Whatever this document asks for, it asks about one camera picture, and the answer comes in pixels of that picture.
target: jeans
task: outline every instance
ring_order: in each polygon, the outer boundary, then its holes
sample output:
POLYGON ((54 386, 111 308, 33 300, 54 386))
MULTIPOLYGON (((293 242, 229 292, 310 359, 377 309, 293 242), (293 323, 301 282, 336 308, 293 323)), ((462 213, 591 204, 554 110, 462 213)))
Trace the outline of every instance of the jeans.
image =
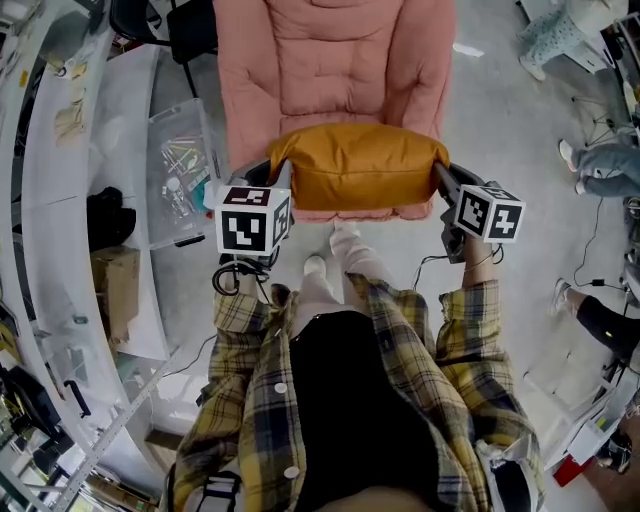
POLYGON ((589 150, 573 151, 571 163, 577 171, 607 172, 616 170, 622 174, 612 178, 584 180, 587 192, 601 197, 640 196, 640 149, 624 144, 602 144, 589 150))

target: clear plastic container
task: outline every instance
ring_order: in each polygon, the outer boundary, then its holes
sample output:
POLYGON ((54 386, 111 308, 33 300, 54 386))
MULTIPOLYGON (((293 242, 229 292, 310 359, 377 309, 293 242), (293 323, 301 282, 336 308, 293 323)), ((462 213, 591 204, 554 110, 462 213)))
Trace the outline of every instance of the clear plastic container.
POLYGON ((88 440, 96 442, 121 411, 122 405, 117 391, 101 369, 89 336, 86 326, 69 324, 38 341, 65 404, 78 415, 78 423, 88 440))
POLYGON ((202 101, 191 99, 149 119, 147 215, 151 249, 188 244, 215 229, 204 188, 228 179, 202 101))

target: person's leg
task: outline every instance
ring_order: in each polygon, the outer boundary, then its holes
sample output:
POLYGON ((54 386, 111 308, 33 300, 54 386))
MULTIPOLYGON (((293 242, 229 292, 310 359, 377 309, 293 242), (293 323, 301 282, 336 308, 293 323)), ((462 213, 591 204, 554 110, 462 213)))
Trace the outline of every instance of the person's leg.
POLYGON ((364 309, 364 301, 358 296, 346 273, 362 274, 368 279, 379 279, 393 286, 391 273, 378 254, 362 243, 360 232, 354 222, 335 222, 335 231, 329 238, 331 252, 340 262, 342 269, 342 289, 345 304, 359 310, 364 309))
POLYGON ((564 279, 558 279, 553 296, 556 313, 567 310, 589 331, 589 334, 617 357, 629 360, 640 339, 640 320, 626 318, 598 299, 581 293, 564 279))
POLYGON ((601 144, 591 149, 575 149, 571 163, 578 171, 618 170, 640 184, 640 149, 624 144, 601 144))
POLYGON ((300 334, 316 315, 351 309, 345 307, 333 296, 326 275, 326 265, 320 256, 311 256, 305 262, 298 307, 293 321, 293 337, 300 334))
POLYGON ((541 67, 554 57, 575 48, 582 41, 582 32, 563 9, 560 16, 538 35, 533 46, 524 54, 524 60, 541 67))
POLYGON ((623 360, 631 359, 633 351, 638 346, 640 320, 611 311, 591 295, 587 295, 581 301, 576 318, 591 336, 617 357, 623 360))
POLYGON ((529 23, 527 28, 518 34, 518 37, 525 43, 533 43, 540 34, 548 31, 549 28, 558 21, 561 15, 562 6, 552 9, 529 23))
POLYGON ((626 197, 640 195, 640 183, 620 174, 613 178, 595 178, 586 176, 582 180, 584 189, 600 197, 626 197))

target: plastic storage box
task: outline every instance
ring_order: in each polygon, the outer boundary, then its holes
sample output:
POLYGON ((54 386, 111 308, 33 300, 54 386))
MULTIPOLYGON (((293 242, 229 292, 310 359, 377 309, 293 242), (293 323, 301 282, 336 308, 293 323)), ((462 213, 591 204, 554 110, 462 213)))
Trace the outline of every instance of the plastic storage box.
POLYGON ((216 137, 202 101, 192 99, 149 119, 147 214, 151 249, 200 241, 215 229, 204 186, 226 183, 216 137))

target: white shoe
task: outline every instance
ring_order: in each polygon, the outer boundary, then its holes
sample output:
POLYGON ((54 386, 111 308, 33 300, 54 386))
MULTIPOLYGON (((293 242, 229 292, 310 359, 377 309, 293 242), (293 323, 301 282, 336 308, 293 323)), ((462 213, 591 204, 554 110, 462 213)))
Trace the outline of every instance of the white shoe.
POLYGON ((571 163, 571 159, 573 157, 573 148, 566 140, 562 139, 560 141, 560 143, 558 144, 558 151, 560 151, 560 156, 567 164, 567 167, 569 167, 569 170, 571 172, 578 172, 578 169, 576 169, 573 166, 573 163, 571 163))
POLYGON ((360 230, 355 222, 345 222, 342 220, 333 221, 333 233, 329 237, 329 247, 331 254, 336 255, 336 246, 342 244, 345 240, 351 240, 349 245, 353 243, 354 238, 360 238, 360 230))
POLYGON ((317 272, 323 278, 327 277, 327 264, 321 256, 309 256, 307 261, 304 262, 304 275, 317 272))
POLYGON ((584 188, 584 180, 582 178, 580 178, 576 182, 575 189, 576 189, 576 194, 578 194, 579 196, 587 193, 587 189, 584 188))
POLYGON ((553 291, 553 300, 551 301, 551 314, 557 315, 567 306, 567 290, 571 285, 564 279, 560 278, 556 281, 556 287, 553 291))
POLYGON ((532 60, 527 59, 527 57, 525 57, 524 55, 520 56, 520 64, 522 64, 522 67, 526 69, 529 74, 539 82, 544 82, 547 78, 547 75, 544 71, 542 71, 542 68, 532 60))

